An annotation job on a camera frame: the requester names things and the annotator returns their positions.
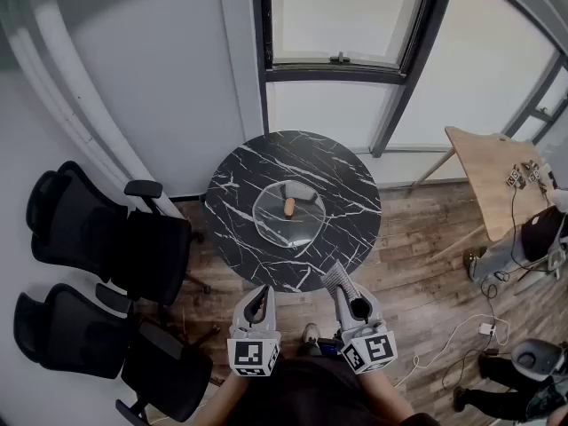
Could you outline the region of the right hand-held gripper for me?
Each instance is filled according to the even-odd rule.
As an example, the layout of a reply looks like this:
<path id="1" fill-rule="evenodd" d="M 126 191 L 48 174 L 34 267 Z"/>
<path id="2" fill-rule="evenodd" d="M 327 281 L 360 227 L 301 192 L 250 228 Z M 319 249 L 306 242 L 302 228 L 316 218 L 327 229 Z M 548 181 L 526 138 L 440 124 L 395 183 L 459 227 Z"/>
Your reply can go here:
<path id="1" fill-rule="evenodd" d="M 354 374 L 364 374 L 388 366 L 398 358 L 398 350 L 394 333 L 381 320 L 378 299 L 360 284 L 353 286 L 359 293 L 354 300 L 341 286 L 335 287 L 335 311 L 344 331 L 341 354 Z"/>

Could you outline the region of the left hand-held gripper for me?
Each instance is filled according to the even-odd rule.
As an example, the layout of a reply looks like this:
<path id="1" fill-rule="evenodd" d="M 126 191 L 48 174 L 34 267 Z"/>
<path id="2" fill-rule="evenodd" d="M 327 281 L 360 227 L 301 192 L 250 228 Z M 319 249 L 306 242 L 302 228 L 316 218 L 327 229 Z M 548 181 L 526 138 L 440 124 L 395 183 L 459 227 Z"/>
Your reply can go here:
<path id="1" fill-rule="evenodd" d="M 238 376 L 270 376 L 280 355 L 273 287 L 248 292 L 234 309 L 227 339 L 228 361 Z"/>

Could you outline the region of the clear glass plate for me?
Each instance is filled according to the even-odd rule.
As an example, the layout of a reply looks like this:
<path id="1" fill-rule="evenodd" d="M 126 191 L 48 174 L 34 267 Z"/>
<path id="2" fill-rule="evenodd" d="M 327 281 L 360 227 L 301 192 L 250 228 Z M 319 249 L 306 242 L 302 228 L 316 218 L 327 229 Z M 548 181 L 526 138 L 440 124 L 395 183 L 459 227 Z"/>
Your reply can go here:
<path id="1" fill-rule="evenodd" d="M 327 212 L 320 194 L 297 180 L 265 187 L 252 207 L 257 232 L 284 249 L 308 247 L 319 235 Z"/>

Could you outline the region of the person's left forearm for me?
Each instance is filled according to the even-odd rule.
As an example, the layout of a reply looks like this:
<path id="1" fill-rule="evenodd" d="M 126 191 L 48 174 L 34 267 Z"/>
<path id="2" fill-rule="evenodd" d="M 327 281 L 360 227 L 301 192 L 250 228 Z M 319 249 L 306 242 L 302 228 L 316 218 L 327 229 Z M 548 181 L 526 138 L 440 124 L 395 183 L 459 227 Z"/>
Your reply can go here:
<path id="1" fill-rule="evenodd" d="M 193 426 L 226 426 L 250 379 L 231 373 L 193 418 Z"/>

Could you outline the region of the person's right forearm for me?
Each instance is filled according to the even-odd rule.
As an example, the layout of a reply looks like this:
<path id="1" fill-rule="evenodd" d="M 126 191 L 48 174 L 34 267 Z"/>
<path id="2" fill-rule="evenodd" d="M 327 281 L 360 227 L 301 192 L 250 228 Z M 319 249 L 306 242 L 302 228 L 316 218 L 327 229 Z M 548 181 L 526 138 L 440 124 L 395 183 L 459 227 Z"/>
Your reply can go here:
<path id="1" fill-rule="evenodd" d="M 386 422 L 400 424 L 414 415 L 410 403 L 398 393 L 382 371 L 370 371 L 357 375 L 357 378 L 372 410 Z"/>

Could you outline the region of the person's black clothed torso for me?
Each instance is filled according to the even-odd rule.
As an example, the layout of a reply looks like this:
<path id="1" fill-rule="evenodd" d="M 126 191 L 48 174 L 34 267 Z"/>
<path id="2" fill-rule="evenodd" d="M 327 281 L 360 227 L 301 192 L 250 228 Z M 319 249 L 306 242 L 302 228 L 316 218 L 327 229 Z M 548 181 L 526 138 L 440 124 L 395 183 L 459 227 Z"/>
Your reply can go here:
<path id="1" fill-rule="evenodd" d="M 375 403 L 346 362 L 325 357 L 279 361 L 252 379 L 227 426 L 440 426 L 425 413 L 396 419 L 391 402 Z"/>

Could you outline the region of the round black marble table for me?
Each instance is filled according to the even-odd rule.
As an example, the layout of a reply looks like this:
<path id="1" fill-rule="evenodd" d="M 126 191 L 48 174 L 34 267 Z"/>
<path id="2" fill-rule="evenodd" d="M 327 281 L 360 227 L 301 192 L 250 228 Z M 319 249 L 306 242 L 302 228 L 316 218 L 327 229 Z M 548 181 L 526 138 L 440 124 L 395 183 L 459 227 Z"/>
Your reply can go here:
<path id="1" fill-rule="evenodd" d="M 286 248 L 264 238 L 253 206 L 270 186 L 310 187 L 325 209 L 314 240 Z M 382 208 L 376 183 L 350 149 L 331 138 L 284 130 L 253 138 L 217 167 L 205 194 L 208 235 L 223 261 L 244 280 L 279 292 L 310 292 L 335 262 L 363 264 L 378 237 Z"/>

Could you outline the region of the grey round device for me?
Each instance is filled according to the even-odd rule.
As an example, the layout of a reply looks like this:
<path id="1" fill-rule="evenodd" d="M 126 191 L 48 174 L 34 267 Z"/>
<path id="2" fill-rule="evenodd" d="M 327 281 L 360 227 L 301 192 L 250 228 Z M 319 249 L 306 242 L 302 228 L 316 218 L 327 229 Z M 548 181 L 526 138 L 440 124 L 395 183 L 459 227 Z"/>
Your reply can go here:
<path id="1" fill-rule="evenodd" d="M 568 352 L 560 345 L 536 338 L 525 339 L 511 352 L 516 371 L 534 381 L 564 374 L 568 367 Z"/>

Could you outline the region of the black mesh office chair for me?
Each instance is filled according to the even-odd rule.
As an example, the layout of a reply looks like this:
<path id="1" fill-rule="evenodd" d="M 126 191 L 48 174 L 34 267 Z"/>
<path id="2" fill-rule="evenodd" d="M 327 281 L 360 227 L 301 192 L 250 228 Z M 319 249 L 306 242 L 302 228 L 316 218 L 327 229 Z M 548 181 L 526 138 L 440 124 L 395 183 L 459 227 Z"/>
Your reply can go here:
<path id="1" fill-rule="evenodd" d="M 13 336 L 20 351 L 41 367 L 122 381 L 136 399 L 115 408 L 131 426 L 151 426 L 153 406 L 177 422 L 187 421 L 205 395 L 213 363 L 199 342 L 187 343 L 164 325 L 134 314 L 131 302 L 97 286 L 101 300 L 118 300 L 121 318 L 101 309 L 68 284 L 53 286 L 43 301 L 20 293 Z"/>
<path id="2" fill-rule="evenodd" d="M 133 180 L 124 188 L 150 212 L 128 210 L 106 197 L 73 161 L 48 170 L 29 196 L 26 222 L 36 260 L 78 268 L 112 282 L 132 300 L 175 302 L 193 241 L 203 241 L 182 217 L 160 213 L 162 185 Z"/>

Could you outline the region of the light wooden desk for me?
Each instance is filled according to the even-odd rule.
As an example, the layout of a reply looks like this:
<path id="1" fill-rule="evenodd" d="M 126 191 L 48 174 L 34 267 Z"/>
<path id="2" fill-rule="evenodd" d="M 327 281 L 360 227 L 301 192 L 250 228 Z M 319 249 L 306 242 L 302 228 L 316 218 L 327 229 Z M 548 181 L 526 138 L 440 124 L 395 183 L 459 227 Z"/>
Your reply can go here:
<path id="1" fill-rule="evenodd" d="M 544 172 L 542 159 L 531 143 L 515 141 L 502 134 L 476 135 L 455 127 L 445 127 L 451 148 L 438 162 L 412 183 L 414 190 L 456 155 L 475 194 L 483 224 L 477 229 L 430 257 L 433 263 L 484 233 L 492 242 L 506 237 L 515 225 L 521 225 L 533 215 L 552 204 L 554 191 L 548 174 Z M 522 167 L 533 160 L 540 168 L 540 182 L 528 182 L 523 190 L 507 185 L 513 166 Z"/>

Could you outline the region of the black window frame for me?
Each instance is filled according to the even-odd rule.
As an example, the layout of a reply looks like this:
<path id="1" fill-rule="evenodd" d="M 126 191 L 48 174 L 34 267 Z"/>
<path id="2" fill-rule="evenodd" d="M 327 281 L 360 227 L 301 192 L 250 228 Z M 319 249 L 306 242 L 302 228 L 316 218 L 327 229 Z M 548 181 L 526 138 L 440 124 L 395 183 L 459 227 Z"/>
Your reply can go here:
<path id="1" fill-rule="evenodd" d="M 368 152 L 387 149 L 421 78 L 450 0 L 253 0 L 260 82 L 386 89 Z M 351 64 L 334 65 L 342 51 Z"/>

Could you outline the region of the white wall pipe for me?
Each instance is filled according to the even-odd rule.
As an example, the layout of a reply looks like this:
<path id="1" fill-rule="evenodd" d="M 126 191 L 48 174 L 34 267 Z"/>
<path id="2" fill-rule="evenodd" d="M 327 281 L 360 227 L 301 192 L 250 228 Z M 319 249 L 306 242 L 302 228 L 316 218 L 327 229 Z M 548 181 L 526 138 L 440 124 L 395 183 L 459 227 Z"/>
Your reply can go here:
<path id="1" fill-rule="evenodd" d="M 59 6 L 54 2 L 35 5 L 33 13 L 49 53 L 91 126 L 132 178 L 152 181 L 154 177 L 130 146 L 99 96 L 67 31 Z"/>

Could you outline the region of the grey side window frame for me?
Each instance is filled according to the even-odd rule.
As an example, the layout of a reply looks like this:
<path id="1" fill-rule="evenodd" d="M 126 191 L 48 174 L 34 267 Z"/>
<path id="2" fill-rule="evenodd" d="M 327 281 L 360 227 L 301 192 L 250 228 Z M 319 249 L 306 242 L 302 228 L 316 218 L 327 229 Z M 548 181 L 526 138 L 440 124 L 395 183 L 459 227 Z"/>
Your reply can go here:
<path id="1" fill-rule="evenodd" d="M 568 107 L 568 58 L 556 51 L 503 133 L 537 145 Z"/>

